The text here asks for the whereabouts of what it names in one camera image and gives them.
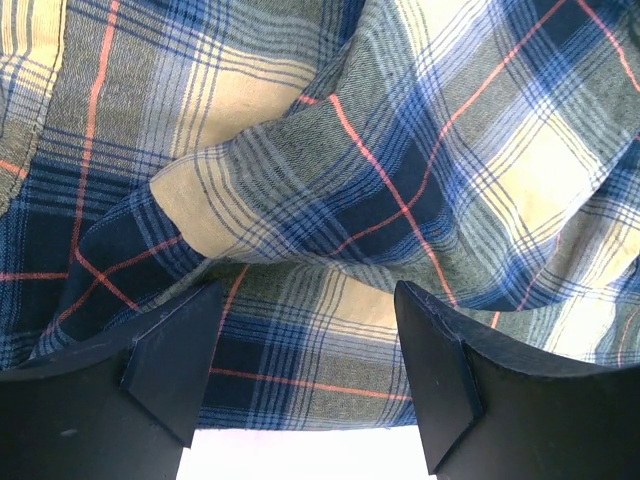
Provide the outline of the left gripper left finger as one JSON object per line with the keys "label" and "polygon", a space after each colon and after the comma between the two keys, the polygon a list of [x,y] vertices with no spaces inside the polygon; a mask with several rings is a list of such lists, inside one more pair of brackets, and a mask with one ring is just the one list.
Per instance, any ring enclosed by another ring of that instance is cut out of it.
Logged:
{"label": "left gripper left finger", "polygon": [[222,314],[209,283],[1,374],[4,479],[173,479]]}

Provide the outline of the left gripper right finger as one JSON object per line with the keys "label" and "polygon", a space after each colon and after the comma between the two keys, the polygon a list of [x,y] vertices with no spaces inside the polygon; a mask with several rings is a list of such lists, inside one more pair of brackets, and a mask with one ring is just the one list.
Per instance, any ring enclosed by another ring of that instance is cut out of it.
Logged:
{"label": "left gripper right finger", "polygon": [[410,282],[394,306],[428,472],[439,479],[635,479],[639,369],[562,357]]}

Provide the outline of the yellow plaid long sleeve shirt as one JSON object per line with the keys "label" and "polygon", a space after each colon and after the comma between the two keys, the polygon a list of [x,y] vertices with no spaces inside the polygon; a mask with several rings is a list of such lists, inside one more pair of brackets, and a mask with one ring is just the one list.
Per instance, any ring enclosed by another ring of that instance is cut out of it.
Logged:
{"label": "yellow plaid long sleeve shirt", "polygon": [[1,366],[199,281],[203,427],[415,421],[400,281],[639,359],[635,1],[5,1]]}

